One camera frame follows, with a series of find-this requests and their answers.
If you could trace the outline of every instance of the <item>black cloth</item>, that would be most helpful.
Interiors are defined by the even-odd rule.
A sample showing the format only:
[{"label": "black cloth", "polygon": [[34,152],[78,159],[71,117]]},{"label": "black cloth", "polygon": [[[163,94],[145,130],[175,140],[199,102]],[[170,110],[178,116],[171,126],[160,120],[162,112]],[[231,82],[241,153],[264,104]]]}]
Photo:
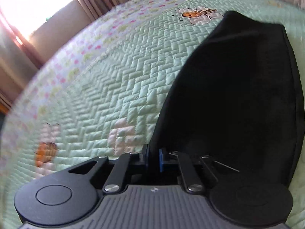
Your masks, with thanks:
[{"label": "black cloth", "polygon": [[211,155],[288,186],[304,131],[302,86],[284,26],[229,11],[174,81],[150,157],[160,148]]}]

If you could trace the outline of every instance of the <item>quilted blanket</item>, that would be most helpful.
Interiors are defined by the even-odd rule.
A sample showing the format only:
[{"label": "quilted blanket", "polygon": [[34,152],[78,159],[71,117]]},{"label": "quilted blanket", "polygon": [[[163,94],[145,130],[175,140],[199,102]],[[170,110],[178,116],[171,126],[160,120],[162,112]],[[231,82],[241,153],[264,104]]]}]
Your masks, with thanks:
[{"label": "quilted blanket", "polygon": [[[97,155],[140,151],[177,73],[228,10],[283,24],[305,83],[305,13],[283,1],[132,0],[117,6],[57,52],[8,115],[1,136],[2,226],[21,224],[14,194],[33,178]],[[287,224],[293,228],[305,228],[304,163],[303,151],[290,185],[294,207]]]}]

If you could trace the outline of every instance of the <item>metal screw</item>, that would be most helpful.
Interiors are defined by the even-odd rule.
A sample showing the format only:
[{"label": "metal screw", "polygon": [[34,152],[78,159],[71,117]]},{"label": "metal screw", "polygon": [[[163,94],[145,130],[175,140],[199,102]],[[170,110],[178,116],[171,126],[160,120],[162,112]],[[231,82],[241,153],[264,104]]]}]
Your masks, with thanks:
[{"label": "metal screw", "polygon": [[199,184],[192,184],[190,186],[188,186],[188,190],[189,191],[192,191],[192,192],[199,192],[199,191],[202,191],[202,186],[199,185]]},{"label": "metal screw", "polygon": [[118,191],[120,187],[116,184],[108,184],[104,189],[107,192],[115,192]]}]

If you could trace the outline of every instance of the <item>gray ridged panel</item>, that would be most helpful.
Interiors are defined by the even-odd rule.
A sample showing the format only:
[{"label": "gray ridged panel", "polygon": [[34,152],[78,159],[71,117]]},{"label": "gray ridged panel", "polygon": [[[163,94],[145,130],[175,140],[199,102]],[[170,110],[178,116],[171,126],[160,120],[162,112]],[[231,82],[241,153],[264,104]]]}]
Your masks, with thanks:
[{"label": "gray ridged panel", "polygon": [[[22,229],[37,229],[25,224]],[[86,219],[64,229],[241,229],[220,218],[206,198],[180,186],[134,186],[107,195]],[[280,224],[269,229],[287,229]]]}]

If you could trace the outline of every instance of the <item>window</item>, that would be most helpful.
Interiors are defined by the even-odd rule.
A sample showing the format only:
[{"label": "window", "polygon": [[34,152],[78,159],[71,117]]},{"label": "window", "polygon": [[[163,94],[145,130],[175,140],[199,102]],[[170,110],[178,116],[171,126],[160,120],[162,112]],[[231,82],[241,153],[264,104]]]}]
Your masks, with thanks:
[{"label": "window", "polygon": [[7,21],[28,38],[71,0],[0,0]]}]

